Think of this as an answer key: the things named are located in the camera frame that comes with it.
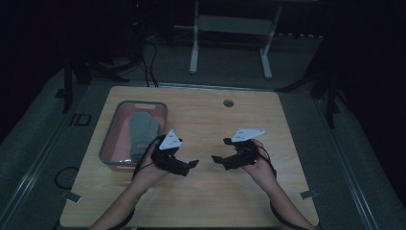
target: black wire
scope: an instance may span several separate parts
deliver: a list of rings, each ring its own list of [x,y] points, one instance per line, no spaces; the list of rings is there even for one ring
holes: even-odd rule
[[[149,73],[151,74],[151,78],[152,78],[152,81],[153,81],[155,87],[159,87],[158,82],[156,81],[155,77],[153,76],[153,71],[152,71],[152,65],[153,65],[153,62],[155,61],[156,55],[158,54],[158,49],[156,48],[156,46],[154,44],[152,44],[149,41],[147,41],[146,44],[152,46],[155,51],[155,53],[152,57],[151,64],[149,65]]]
[[[262,149],[263,151],[265,151],[265,153],[266,153],[266,156],[268,157],[268,160],[270,160],[271,159],[271,157],[269,156],[269,153],[268,153],[268,151],[264,148],[264,147],[262,147],[262,146],[256,146],[257,148],[260,148],[260,149]]]
[[[141,62],[141,58],[140,57],[130,57],[128,59],[128,61],[129,61],[129,63],[123,64],[121,66],[110,68],[110,70],[113,71],[114,73],[119,74],[119,73],[122,73],[122,72],[130,69],[129,71],[124,73],[124,74],[127,74],[127,73],[129,73],[131,71],[134,71],[135,69],[138,68],[138,66],[140,65],[140,62]]]
[[[56,222],[56,224],[54,225],[54,227],[52,228],[52,230],[56,230],[59,225],[60,225],[60,222],[59,222],[59,220],[58,220],[58,221]]]
[[[139,172],[140,170],[142,170],[142,169],[144,169],[144,168],[146,168],[146,167],[148,167],[148,166],[150,166],[150,165],[153,164],[153,162],[151,162],[150,164],[147,164],[147,165],[141,167],[141,165],[143,164],[144,158],[146,158],[146,155],[147,155],[149,149],[152,147],[152,145],[153,145],[156,141],[158,141],[158,140],[164,138],[164,136],[165,136],[165,134],[164,134],[164,135],[161,135],[161,136],[157,136],[157,137],[155,137],[151,142],[149,142],[149,144],[148,144],[148,146],[147,146],[147,149],[146,149],[146,151],[145,151],[144,154],[143,154],[143,157],[141,157],[140,162],[138,162],[137,166],[135,167],[134,174],[132,175],[132,178],[134,178],[134,176],[137,174],[137,172]]]
[[[269,201],[269,204],[271,205],[272,213],[275,215],[275,218],[277,218],[277,220],[278,220],[279,222],[283,223],[284,225],[286,225],[286,226],[288,226],[289,228],[294,229],[294,230],[308,230],[307,228],[303,228],[303,227],[301,227],[301,226],[299,226],[299,225],[296,225],[296,224],[293,224],[293,223],[287,221],[286,219],[284,219],[284,218],[281,216],[281,214],[278,213],[278,211],[277,211],[277,210],[275,209],[275,207],[272,205],[272,202],[271,202],[271,201]]]
[[[62,170],[60,170],[60,171],[55,175],[55,177],[54,177],[54,182],[55,182],[56,186],[59,187],[59,189],[64,189],[64,190],[71,190],[71,189],[72,189],[72,186],[71,186],[71,187],[63,186],[63,185],[59,184],[59,182],[58,182],[59,176],[60,176],[62,173],[64,173],[65,171],[68,171],[68,170],[75,170],[75,171],[77,171],[77,172],[79,171],[78,168],[72,167],[72,166],[70,166],[70,167],[65,167],[65,168],[63,168]]]
[[[136,70],[136,69],[140,66],[140,61],[141,61],[141,60],[139,60],[139,62],[137,63],[136,66],[132,67],[132,68],[131,68],[130,70],[128,70],[127,72],[125,72],[125,73],[123,73],[123,74],[120,74],[120,76],[122,77],[122,76],[124,76],[124,75],[126,75],[126,74],[129,74],[129,73],[131,73],[132,71]]]
[[[143,61],[144,67],[146,67],[146,83],[147,83],[147,87],[149,87],[147,64],[146,64],[146,60],[144,59],[144,56],[141,56],[141,60]]]
[[[337,95],[337,97],[341,100],[341,102],[343,102],[343,104],[346,106],[346,108],[348,108],[349,110],[351,110],[350,105],[348,103],[348,101],[344,98],[343,95],[341,95],[341,93],[339,92],[335,92],[335,94]]]

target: person's right hand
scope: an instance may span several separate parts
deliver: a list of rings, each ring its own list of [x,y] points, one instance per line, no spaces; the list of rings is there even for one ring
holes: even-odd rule
[[[260,141],[251,139],[257,146],[259,154],[263,157],[268,158],[265,150],[263,149],[263,144]],[[271,166],[262,157],[257,159],[254,165],[247,165],[242,167],[246,172],[248,172],[254,181],[265,191],[270,191],[273,184],[276,182],[275,175],[272,171]]]
[[[144,191],[144,193],[158,182],[158,180],[169,174],[169,172],[163,171],[153,164],[151,159],[153,151],[154,148],[151,148],[147,152],[147,155],[141,163],[141,170],[135,174],[130,184],[132,187],[137,187],[139,190]]]

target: table top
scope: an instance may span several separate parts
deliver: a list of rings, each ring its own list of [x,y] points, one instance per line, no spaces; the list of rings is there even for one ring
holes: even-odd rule
[[[126,100],[165,103],[169,109],[167,132],[174,129],[183,139],[176,158],[200,160],[188,176],[169,174],[143,195],[128,226],[278,226],[268,197],[251,177],[242,169],[225,171],[211,157],[236,153],[222,139],[232,137],[239,127],[265,129],[256,139],[269,152],[278,181],[304,216],[317,225],[313,200],[300,195],[308,186],[276,93],[116,86],[109,93],[72,188],[81,200],[66,203],[60,218],[63,226],[90,226],[128,185],[131,173],[111,171],[99,159],[114,112]],[[224,100],[235,105],[227,107]]]

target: gray cloth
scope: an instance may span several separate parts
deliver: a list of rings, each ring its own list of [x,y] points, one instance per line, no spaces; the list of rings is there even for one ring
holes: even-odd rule
[[[129,156],[133,163],[141,160],[149,143],[158,135],[159,122],[148,112],[135,112],[129,122],[131,151]]]

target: clear plastic tray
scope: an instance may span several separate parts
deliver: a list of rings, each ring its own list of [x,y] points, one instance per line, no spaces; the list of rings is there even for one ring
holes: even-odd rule
[[[158,134],[165,133],[168,108],[164,103],[141,101],[120,103],[117,106],[99,154],[100,160],[113,171],[134,171],[136,164],[131,162],[129,156],[131,150],[129,120],[132,114],[139,111],[146,111],[152,118],[158,120]]]

